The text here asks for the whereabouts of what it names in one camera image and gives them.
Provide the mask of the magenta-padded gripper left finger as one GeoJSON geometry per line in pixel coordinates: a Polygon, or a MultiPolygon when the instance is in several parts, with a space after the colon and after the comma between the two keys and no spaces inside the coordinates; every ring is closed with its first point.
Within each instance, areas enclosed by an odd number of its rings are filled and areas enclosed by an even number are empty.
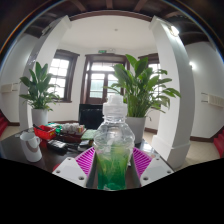
{"type": "Polygon", "coordinates": [[[53,170],[53,174],[84,188],[92,188],[95,179],[96,160],[93,147],[75,158],[67,157],[53,170]]]}

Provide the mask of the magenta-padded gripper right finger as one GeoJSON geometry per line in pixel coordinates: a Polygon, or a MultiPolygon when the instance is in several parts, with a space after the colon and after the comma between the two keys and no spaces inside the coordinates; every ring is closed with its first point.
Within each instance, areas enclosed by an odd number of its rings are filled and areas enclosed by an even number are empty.
{"type": "Polygon", "coordinates": [[[128,168],[128,188],[140,188],[173,173],[173,169],[153,148],[133,149],[128,168]]]}

